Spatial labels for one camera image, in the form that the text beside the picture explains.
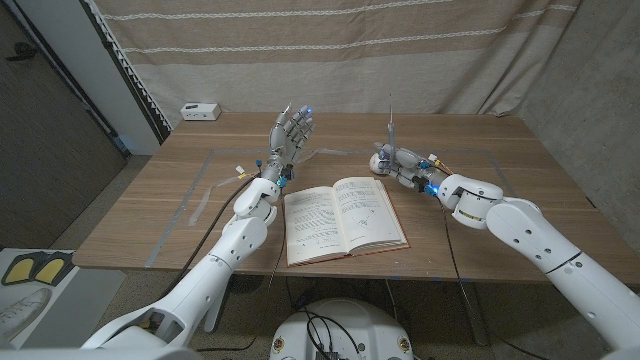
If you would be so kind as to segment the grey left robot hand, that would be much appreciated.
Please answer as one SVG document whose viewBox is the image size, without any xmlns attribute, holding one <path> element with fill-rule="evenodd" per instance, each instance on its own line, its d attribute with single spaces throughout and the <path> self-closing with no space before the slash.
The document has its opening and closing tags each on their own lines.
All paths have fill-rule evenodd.
<svg viewBox="0 0 640 360">
<path fill-rule="evenodd" d="M 270 154 L 261 178 L 284 187 L 293 178 L 293 166 L 299 159 L 299 152 L 310 138 L 316 125 L 312 119 L 312 109 L 301 107 L 290 116 L 288 105 L 276 118 L 269 135 Z"/>
</svg>

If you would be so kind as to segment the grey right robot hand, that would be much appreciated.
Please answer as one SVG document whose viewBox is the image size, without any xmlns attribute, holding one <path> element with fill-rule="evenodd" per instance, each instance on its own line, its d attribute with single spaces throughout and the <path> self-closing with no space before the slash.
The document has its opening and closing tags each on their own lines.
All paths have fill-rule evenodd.
<svg viewBox="0 0 640 360">
<path fill-rule="evenodd" d="M 370 170 L 394 177 L 407 188 L 436 196 L 441 183 L 449 176 L 435 154 L 424 158 L 406 148 L 378 142 L 375 145 L 377 152 L 369 160 Z"/>
</svg>

